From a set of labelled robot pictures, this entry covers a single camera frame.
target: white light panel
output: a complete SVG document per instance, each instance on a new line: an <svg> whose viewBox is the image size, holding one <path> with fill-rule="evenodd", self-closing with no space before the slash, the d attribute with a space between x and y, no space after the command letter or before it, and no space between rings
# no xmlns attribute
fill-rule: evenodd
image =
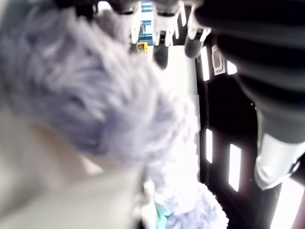
<svg viewBox="0 0 305 229"><path fill-rule="evenodd" d="M186 16L185 16L185 8L183 3L181 3L180 12L181 12L182 26L184 26L186 25Z"/></svg>
<svg viewBox="0 0 305 229"><path fill-rule="evenodd" d="M303 197L304 187L291 178L283 181L270 229L291 229Z"/></svg>
<svg viewBox="0 0 305 229"><path fill-rule="evenodd" d="M209 129L206 129L206 143L205 143L205 152L206 159L212 164L213 162L213 132Z"/></svg>
<svg viewBox="0 0 305 229"><path fill-rule="evenodd" d="M234 64L228 61L228 75L237 73L237 68Z"/></svg>
<svg viewBox="0 0 305 229"><path fill-rule="evenodd" d="M176 33L176 39L178 39L179 38L178 23L176 24L176 27L175 27L175 33Z"/></svg>
<svg viewBox="0 0 305 229"><path fill-rule="evenodd" d="M241 157L242 157L241 149L231 144L229 184L236 192L238 192L239 189Z"/></svg>
<svg viewBox="0 0 305 229"><path fill-rule="evenodd" d="M206 46L201 49L201 63L202 63L202 72L203 72L203 81L210 79L209 63L208 63L208 53Z"/></svg>

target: stuffed animal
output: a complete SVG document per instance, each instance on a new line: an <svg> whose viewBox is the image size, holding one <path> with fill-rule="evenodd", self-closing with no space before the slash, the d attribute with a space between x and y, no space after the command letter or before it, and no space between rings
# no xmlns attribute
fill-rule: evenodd
<svg viewBox="0 0 305 229"><path fill-rule="evenodd" d="M128 39L111 11L89 22L73 9L32 8L0 38L2 108L81 155L144 166L165 228L225 229L198 182L193 104L162 83L147 55L130 54Z"/></svg>

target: lavender fleece fabric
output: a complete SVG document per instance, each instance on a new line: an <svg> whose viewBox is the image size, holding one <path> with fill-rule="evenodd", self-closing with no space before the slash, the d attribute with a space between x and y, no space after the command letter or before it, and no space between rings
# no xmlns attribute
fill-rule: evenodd
<svg viewBox="0 0 305 229"><path fill-rule="evenodd" d="M34 8L0 40L0 101L76 150L144 164L167 229L224 229L228 219L197 179L193 104L162 85L145 54L129 54L126 22L88 23L73 10Z"/></svg>

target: white plastic part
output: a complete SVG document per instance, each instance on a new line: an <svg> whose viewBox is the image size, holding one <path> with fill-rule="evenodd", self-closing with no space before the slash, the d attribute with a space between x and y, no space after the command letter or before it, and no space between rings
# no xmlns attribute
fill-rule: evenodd
<svg viewBox="0 0 305 229"><path fill-rule="evenodd" d="M137 44L139 41L140 34L140 22L141 22L141 2L138 2L136 8L132 14L119 15L123 17L126 25L130 25L132 44Z"/></svg>
<svg viewBox="0 0 305 229"><path fill-rule="evenodd" d="M168 47L171 44L171 39L173 37L178 16L180 10L175 13L174 16L171 17L163 17L157 14L156 7L152 4L153 11L153 33L152 33L152 41L153 44L158 46L160 43L160 35L161 31L165 32L165 46Z"/></svg>
<svg viewBox="0 0 305 229"><path fill-rule="evenodd" d="M101 12L102 10L111 10L111 6L106 1L100 1L97 5L98 12Z"/></svg>
<svg viewBox="0 0 305 229"><path fill-rule="evenodd" d="M304 195L304 187L292 179L285 179L270 229L291 229Z"/></svg>
<svg viewBox="0 0 305 229"><path fill-rule="evenodd" d="M152 181L144 183L144 191L148 197L148 202L142 207L142 218L147 229L157 228L157 212L154 202L154 185Z"/></svg>
<svg viewBox="0 0 305 229"><path fill-rule="evenodd" d="M305 142L289 144L282 142L269 134L264 134L260 154L256 159L256 170L259 177L272 188L281 183L297 169L298 158L305 151Z"/></svg>
<svg viewBox="0 0 305 229"><path fill-rule="evenodd" d="M200 37L200 42L203 42L206 37L210 34L211 28L202 26L197 19L195 18L194 12L195 12L196 7L192 6L191 14L189 17L189 21L187 23L187 35L191 40L194 40L197 30L198 29L203 29L203 33Z"/></svg>
<svg viewBox="0 0 305 229"><path fill-rule="evenodd" d="M206 129L206 143L205 143L205 152L206 159L212 164L213 162L213 132L209 129Z"/></svg>
<svg viewBox="0 0 305 229"><path fill-rule="evenodd" d="M175 27L175 34L176 34L176 39L179 38L179 28L178 28L178 23L176 24L176 27Z"/></svg>
<svg viewBox="0 0 305 229"><path fill-rule="evenodd" d="M184 26L186 25L186 15L185 15L185 8L183 2L180 4L180 14L181 14L182 26Z"/></svg>
<svg viewBox="0 0 305 229"><path fill-rule="evenodd" d="M212 47L212 64L214 69L214 75L220 75L225 73L225 60L217 45L214 45Z"/></svg>
<svg viewBox="0 0 305 229"><path fill-rule="evenodd" d="M240 179L240 163L242 158L242 151L240 148L231 144L230 146L230 171L229 184L238 192Z"/></svg>

